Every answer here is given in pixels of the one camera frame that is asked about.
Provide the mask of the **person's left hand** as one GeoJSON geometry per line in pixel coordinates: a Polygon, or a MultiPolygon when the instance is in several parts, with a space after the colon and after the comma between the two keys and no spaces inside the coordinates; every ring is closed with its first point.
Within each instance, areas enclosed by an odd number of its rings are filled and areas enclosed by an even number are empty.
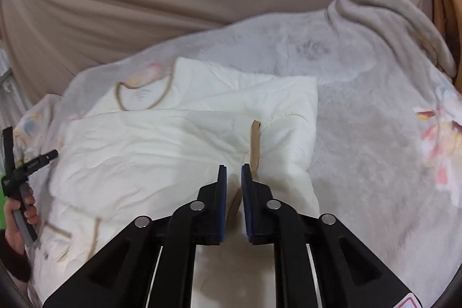
{"type": "Polygon", "coordinates": [[[21,199],[7,198],[4,204],[5,239],[18,254],[23,255],[38,238],[36,226],[39,222],[35,207],[34,192],[29,184],[21,186],[21,199]]]}

